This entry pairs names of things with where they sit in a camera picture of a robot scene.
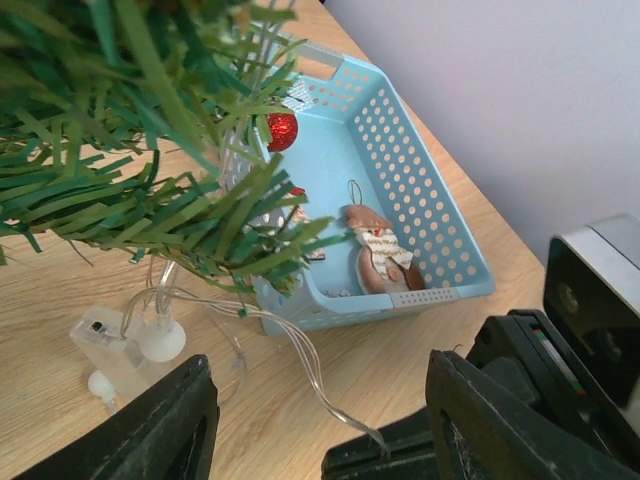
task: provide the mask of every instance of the small white bulb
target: small white bulb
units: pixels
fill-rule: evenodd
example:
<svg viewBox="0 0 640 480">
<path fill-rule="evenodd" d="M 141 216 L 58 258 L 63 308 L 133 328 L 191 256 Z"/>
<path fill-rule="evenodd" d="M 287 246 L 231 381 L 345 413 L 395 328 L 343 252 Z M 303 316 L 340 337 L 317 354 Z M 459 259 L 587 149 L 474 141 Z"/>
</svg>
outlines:
<svg viewBox="0 0 640 480">
<path fill-rule="evenodd" d="M 103 402 L 110 402 L 116 396 L 116 390 L 107 377 L 100 370 L 96 370 L 89 376 L 87 382 L 89 391 L 96 397 L 100 397 Z"/>
<path fill-rule="evenodd" d="M 173 360 L 187 343 L 187 334 L 178 322 L 173 320 L 169 328 L 157 323 L 145 325 L 136 336 L 140 351 L 152 362 L 164 363 Z"/>
</svg>

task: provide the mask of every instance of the ornament string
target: ornament string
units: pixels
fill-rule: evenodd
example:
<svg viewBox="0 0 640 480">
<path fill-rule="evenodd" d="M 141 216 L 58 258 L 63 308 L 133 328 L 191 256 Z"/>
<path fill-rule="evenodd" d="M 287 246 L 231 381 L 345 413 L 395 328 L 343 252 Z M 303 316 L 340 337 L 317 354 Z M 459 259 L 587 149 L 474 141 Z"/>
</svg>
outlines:
<svg viewBox="0 0 640 480">
<path fill-rule="evenodd" d="M 360 188 L 360 184 L 355 180 L 351 179 L 348 182 L 349 187 L 349 196 L 351 197 L 351 203 L 354 205 L 362 205 L 362 189 Z"/>
</svg>

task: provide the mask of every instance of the light blue plastic basket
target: light blue plastic basket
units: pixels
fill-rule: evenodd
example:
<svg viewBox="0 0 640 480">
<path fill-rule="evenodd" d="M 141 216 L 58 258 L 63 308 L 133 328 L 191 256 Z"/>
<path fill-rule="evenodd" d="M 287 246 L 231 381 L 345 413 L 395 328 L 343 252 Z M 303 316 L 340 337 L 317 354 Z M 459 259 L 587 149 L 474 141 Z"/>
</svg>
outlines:
<svg viewBox="0 0 640 480">
<path fill-rule="evenodd" d="M 344 207 L 352 203 L 347 184 L 355 180 L 363 203 L 391 220 L 400 245 L 413 251 L 427 290 L 363 295 L 355 272 L 361 246 L 353 240 L 327 248 L 326 260 L 301 271 L 291 297 L 254 279 L 260 306 L 303 330 L 317 330 L 491 294 L 495 281 L 487 263 L 387 76 L 313 44 L 304 45 L 300 55 L 336 68 L 329 80 L 301 77 L 315 105 L 297 114 L 298 138 L 284 152 L 283 168 L 310 199 L 306 212 L 337 218 L 324 235 L 344 232 Z M 235 184 L 248 169 L 236 157 L 227 181 Z M 286 215 L 274 211 L 260 223 L 275 228 Z M 352 296 L 324 294 L 340 290 Z M 268 319 L 263 326 L 269 335 L 283 333 Z"/>
</svg>

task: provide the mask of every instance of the cable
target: cable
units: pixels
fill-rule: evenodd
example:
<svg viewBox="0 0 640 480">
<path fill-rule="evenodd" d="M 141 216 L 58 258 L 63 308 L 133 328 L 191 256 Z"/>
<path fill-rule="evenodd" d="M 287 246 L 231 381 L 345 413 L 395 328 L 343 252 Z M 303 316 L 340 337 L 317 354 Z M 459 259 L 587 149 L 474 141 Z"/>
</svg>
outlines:
<svg viewBox="0 0 640 480">
<path fill-rule="evenodd" d="M 129 305 L 127 306 L 127 309 L 124 315 L 124 320 L 122 324 L 123 334 L 124 332 L 126 332 L 128 325 L 131 323 L 131 317 L 133 315 L 133 311 L 135 309 L 136 304 L 142 298 L 146 298 L 148 295 L 154 295 L 157 293 L 158 293 L 158 289 L 156 287 L 150 287 L 134 295 L 134 297 L 129 302 Z M 271 312 L 260 310 L 252 305 L 242 305 L 238 302 L 232 302 L 227 300 L 203 299 L 197 296 L 196 294 L 177 286 L 171 286 L 168 290 L 165 290 L 163 292 L 163 295 L 165 295 L 168 298 L 206 305 L 211 310 L 224 315 L 238 317 L 238 311 L 240 311 L 241 309 L 244 309 L 247 312 L 247 316 L 249 317 L 264 317 L 264 318 L 273 320 L 280 327 L 282 327 L 282 329 L 291 339 L 300 357 L 302 366 L 304 367 L 304 370 L 309 378 L 311 387 L 313 388 L 314 392 L 316 393 L 318 399 L 320 400 L 322 405 L 325 407 L 325 409 L 332 416 L 334 416 L 341 422 L 351 426 L 352 428 L 355 428 L 356 430 L 359 430 L 369 435 L 376 443 L 378 443 L 378 445 L 380 445 L 380 448 L 382 449 L 383 454 L 387 456 L 390 455 L 389 447 L 385 443 L 384 439 L 382 438 L 382 435 L 378 430 L 367 426 L 366 424 L 360 422 L 359 420 L 356 420 L 355 418 L 353 418 L 343 410 L 339 409 L 329 401 L 324 391 L 324 384 L 322 381 L 322 371 L 320 367 L 320 357 L 318 356 L 318 352 L 313 346 L 313 343 L 311 343 L 311 340 L 309 339 L 309 337 L 307 337 L 305 333 L 302 330 L 300 330 L 300 328 L 297 325 L 281 317 L 278 317 L 277 315 L 274 315 Z"/>
</svg>

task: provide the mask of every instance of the wooden tabletop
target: wooden tabletop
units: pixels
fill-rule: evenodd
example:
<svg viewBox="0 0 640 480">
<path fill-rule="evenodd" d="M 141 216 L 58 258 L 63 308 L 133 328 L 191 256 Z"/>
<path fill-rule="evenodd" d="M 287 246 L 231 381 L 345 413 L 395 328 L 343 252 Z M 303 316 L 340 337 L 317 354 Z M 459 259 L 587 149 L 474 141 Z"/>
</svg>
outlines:
<svg viewBox="0 0 640 480">
<path fill-rule="evenodd" d="M 366 59 L 317 0 L 298 2 L 294 34 Z M 310 66 L 309 73 L 321 67 Z M 424 406 L 432 349 L 465 354 L 486 316 L 510 308 L 539 307 L 543 267 L 424 124 L 414 123 L 437 163 L 496 277 L 490 297 L 435 308 L 419 318 L 314 332 L 328 397 L 343 410 L 382 426 Z M 191 168 L 176 151 L 163 157 L 163 173 Z M 0 270 L 0 479 L 11 478 L 107 418 L 86 388 L 91 364 L 68 336 L 94 304 L 123 309 L 144 288 L 148 260 L 128 263 L 120 252 L 80 245 L 88 266 L 68 244 L 39 238 L 35 254 L 23 239 L 3 239 L 15 259 Z M 184 275 L 182 285 L 221 294 Z M 176 304 L 188 336 L 182 358 L 209 356 L 214 381 L 226 395 L 234 374 L 226 340 L 202 307 Z M 315 396 L 288 340 L 267 337 L 255 320 L 227 319 L 249 361 L 249 379 L 237 401 L 222 408 L 211 478 L 315 479 L 324 452 L 358 432 L 334 420 Z"/>
</svg>

